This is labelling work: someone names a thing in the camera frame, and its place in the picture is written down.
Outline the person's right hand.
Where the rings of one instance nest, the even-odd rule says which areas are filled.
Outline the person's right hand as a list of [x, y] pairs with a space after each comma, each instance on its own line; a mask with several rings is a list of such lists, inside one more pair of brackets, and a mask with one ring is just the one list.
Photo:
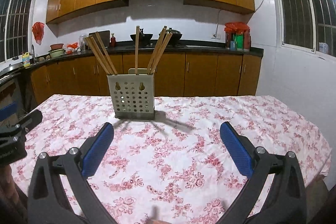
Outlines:
[[159, 218], [158, 213], [159, 213], [158, 208], [154, 206], [151, 210], [151, 215], [147, 217], [146, 223], [147, 224], [169, 224], [169, 222], [161, 220]]

